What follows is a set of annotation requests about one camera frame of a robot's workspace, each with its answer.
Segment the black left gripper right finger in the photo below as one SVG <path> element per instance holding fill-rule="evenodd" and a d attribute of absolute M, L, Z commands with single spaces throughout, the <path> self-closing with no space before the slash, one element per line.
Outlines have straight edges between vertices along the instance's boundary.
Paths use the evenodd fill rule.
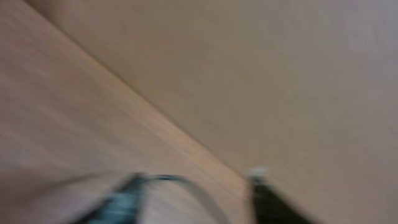
<path fill-rule="evenodd" d="M 251 206 L 255 224 L 314 224 L 281 197 L 266 179 L 267 169 L 248 173 Z"/>

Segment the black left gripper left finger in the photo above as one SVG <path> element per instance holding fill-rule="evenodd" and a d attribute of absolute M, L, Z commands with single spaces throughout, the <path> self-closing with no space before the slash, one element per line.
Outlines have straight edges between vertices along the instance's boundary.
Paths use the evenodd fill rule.
<path fill-rule="evenodd" d="M 137 224 L 143 204 L 145 177 L 135 174 L 94 210 L 73 224 Z"/>

